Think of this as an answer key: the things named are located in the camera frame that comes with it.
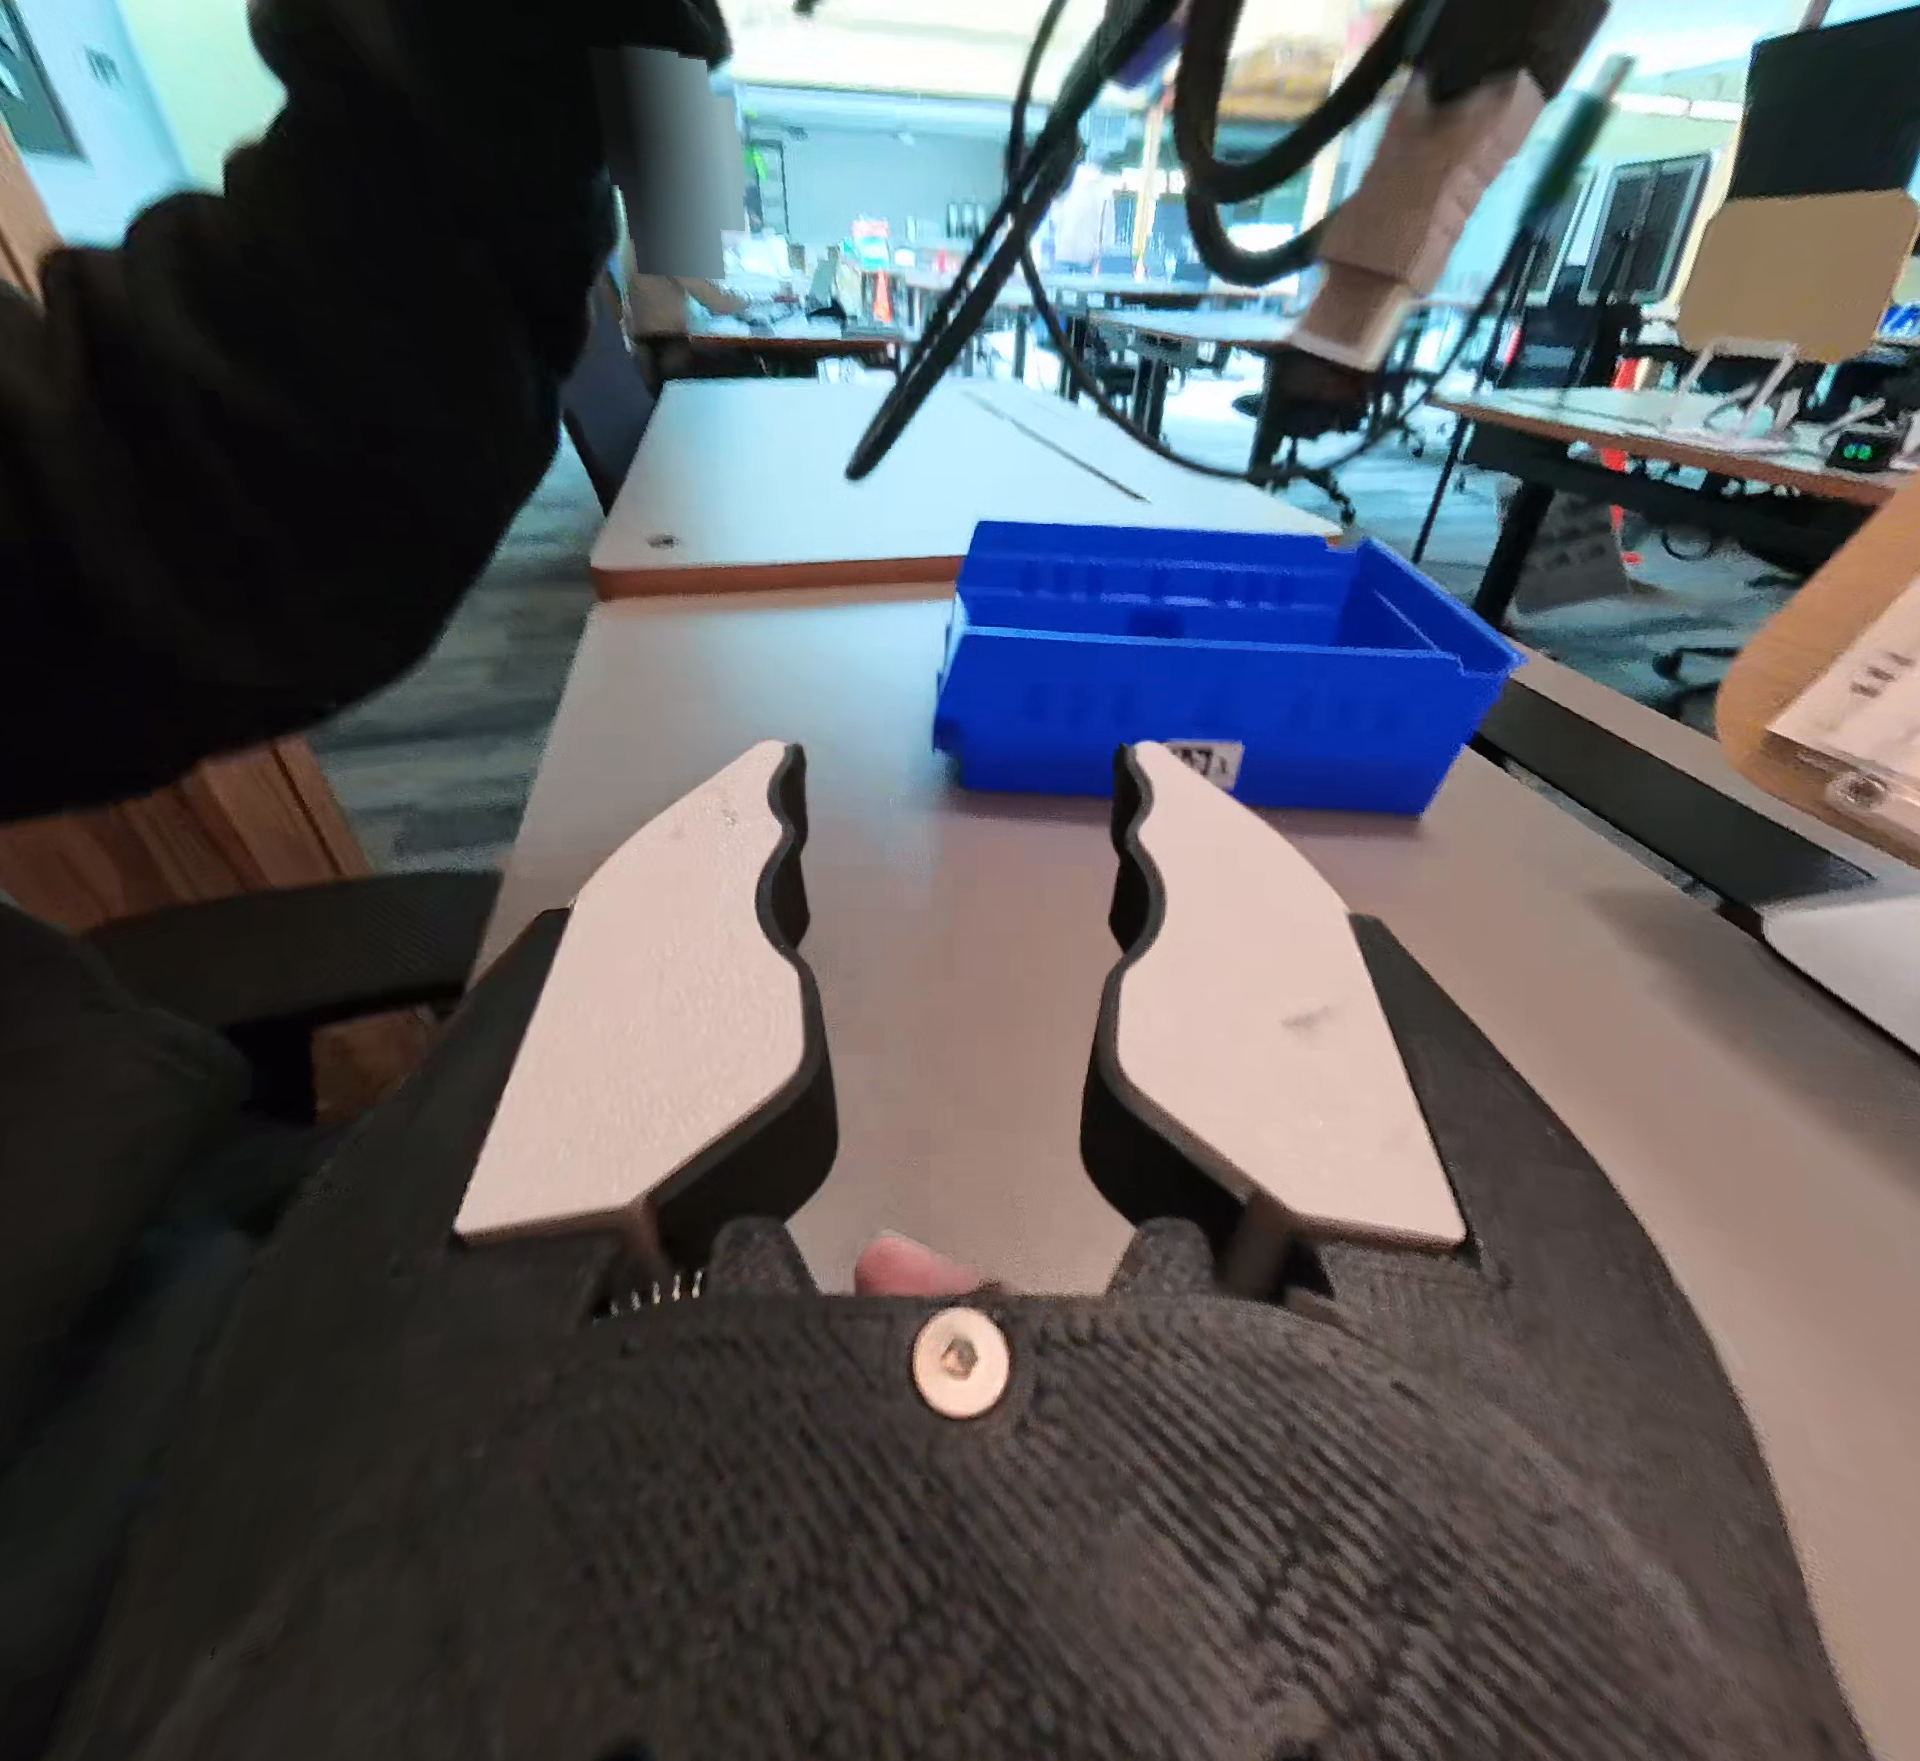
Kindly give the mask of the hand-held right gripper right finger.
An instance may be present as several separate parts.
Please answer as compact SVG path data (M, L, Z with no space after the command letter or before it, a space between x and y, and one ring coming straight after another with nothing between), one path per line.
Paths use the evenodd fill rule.
M1131 1224L1201 1228L1228 1294L1297 1251L1450 1258L1469 1224L1338 889L1161 740L1114 762L1117 959L1080 1150Z

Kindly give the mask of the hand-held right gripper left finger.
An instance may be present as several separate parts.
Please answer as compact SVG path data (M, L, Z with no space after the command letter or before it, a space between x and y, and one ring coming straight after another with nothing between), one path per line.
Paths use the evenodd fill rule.
M808 753L760 740L628 837L566 931L476 1153L466 1246L612 1235L704 1269L737 1223L792 1220L840 1147L803 957Z

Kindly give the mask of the blue plastic bin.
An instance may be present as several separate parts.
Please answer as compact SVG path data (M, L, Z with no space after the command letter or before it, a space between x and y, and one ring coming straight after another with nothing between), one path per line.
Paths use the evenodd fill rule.
M1524 658L1373 540L984 520L933 745L974 790L1108 796L1158 740L1248 807L1414 819Z

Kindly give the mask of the person's left forearm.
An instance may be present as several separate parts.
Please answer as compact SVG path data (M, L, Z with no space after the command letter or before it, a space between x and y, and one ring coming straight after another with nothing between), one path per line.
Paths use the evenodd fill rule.
M713 0L253 0L224 190L5 295L2 813L160 789L420 666L560 439L612 253L592 59Z

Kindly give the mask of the grey desk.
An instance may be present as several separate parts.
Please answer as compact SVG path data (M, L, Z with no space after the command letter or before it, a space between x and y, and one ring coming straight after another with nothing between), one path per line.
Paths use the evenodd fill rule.
M744 749L801 743L842 1126L803 1251L842 1285L894 1227L1027 1294L1091 1291L1125 1243L1077 1150L1108 805L948 787L947 627L948 599L916 595L599 605L489 952ZM1916 1757L1916 1062L1479 755L1417 822L1274 823L1636 1210L1763 1443L1859 1725Z

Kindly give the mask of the tan desk with rounded corner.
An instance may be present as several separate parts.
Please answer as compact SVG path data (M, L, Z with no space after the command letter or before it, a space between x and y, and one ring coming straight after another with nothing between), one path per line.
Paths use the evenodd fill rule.
M1918 868L1916 831L1835 809L1826 789L1841 773L1839 762L1776 736L1773 723L1916 578L1918 493L1916 477L1908 477L1741 649L1714 709L1716 740L1749 785L1910 870Z

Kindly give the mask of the background wooden desk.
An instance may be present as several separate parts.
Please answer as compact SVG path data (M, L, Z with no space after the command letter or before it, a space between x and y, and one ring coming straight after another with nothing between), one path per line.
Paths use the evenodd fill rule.
M1818 449L1799 444L1713 436L1699 426L1674 427L1674 402L1660 391L1575 388L1560 395L1550 390L1444 390L1432 405L1476 427L1512 429L1566 447L1617 453L1681 470L1716 472L1821 501L1880 506L1916 487L1916 470L1854 474L1828 468Z

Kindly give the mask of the person's right hand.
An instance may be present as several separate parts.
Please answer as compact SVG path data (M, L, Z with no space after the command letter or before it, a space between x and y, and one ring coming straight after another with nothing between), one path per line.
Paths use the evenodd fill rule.
M851 1270L851 1294L860 1297L956 1299L987 1288L978 1269L894 1231L866 1244Z

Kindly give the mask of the black office chair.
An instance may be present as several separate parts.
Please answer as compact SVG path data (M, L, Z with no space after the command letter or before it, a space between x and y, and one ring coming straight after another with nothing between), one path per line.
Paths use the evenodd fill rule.
M464 996L500 875L442 868L334 880L122 917L83 947L150 1003L220 1030L253 1070L253 1103L327 1116L327 1029L445 1018Z

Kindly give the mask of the wooden cabinet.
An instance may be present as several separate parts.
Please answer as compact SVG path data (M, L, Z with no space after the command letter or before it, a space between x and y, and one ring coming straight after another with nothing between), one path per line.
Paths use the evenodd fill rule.
M5 901L71 935L369 875L337 790L296 738L207 762L134 800L2 831Z

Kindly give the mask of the person's black clothing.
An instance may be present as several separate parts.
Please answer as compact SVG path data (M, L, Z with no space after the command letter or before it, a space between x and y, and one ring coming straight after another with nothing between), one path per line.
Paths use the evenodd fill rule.
M249 1093L229 1039L134 995L83 941L2 909L5 1461L60 1400L89 1311Z

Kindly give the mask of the white flat device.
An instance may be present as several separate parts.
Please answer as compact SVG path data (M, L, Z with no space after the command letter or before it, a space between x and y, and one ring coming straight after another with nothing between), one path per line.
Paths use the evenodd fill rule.
M1890 884L1767 903L1761 939L1802 976L1918 1054L1918 892Z

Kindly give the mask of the small black monitor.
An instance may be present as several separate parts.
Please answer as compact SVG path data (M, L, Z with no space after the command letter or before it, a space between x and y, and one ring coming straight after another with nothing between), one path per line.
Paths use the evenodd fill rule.
M1669 297L1713 151L1629 161L1606 186L1577 297L1592 307L1654 307Z

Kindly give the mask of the beige cardboard sheet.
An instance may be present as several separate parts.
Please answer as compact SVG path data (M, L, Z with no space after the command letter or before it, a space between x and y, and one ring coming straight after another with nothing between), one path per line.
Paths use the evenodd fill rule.
M1857 357L1876 342L1916 229L1906 190L1729 198L1692 254L1678 342L1688 353Z

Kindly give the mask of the large black monitor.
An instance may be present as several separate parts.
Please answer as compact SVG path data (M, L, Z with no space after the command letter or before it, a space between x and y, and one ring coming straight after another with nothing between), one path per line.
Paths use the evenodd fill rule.
M1916 6L1753 46L1730 200L1913 190L1916 169Z

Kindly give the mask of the dark wall picture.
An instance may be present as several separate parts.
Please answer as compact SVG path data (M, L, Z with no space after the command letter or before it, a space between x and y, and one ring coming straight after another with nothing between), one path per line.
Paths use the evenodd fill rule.
M2 118L23 156L83 159L59 93L14 0L0 0Z

